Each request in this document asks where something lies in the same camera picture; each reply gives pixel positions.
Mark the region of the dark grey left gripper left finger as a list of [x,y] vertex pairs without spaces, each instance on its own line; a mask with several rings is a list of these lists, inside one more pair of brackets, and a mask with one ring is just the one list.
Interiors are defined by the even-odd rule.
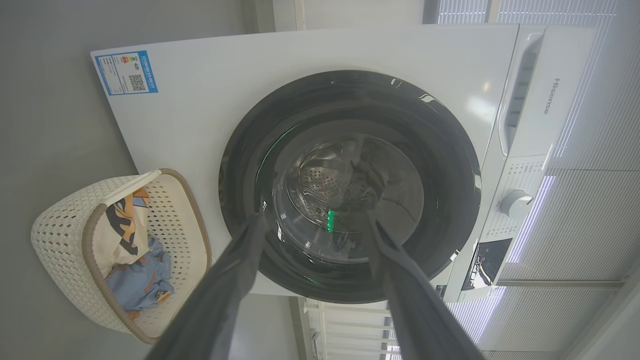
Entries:
[[268,229],[250,215],[186,298],[147,360],[227,360],[242,300],[253,287]]

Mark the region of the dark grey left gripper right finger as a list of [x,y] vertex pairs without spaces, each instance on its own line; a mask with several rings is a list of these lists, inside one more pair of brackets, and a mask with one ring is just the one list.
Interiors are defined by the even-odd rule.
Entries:
[[367,252],[404,360],[483,359],[422,269],[377,221],[374,210],[367,212]]

